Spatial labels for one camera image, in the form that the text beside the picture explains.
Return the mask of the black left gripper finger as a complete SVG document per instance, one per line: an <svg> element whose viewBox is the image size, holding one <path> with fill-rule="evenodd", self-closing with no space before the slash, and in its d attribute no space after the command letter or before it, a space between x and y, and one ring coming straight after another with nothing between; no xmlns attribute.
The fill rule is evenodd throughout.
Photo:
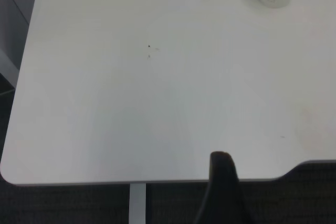
<svg viewBox="0 0 336 224"><path fill-rule="evenodd" d="M239 185L232 157L212 152L209 181L195 223L254 223Z"/></svg>

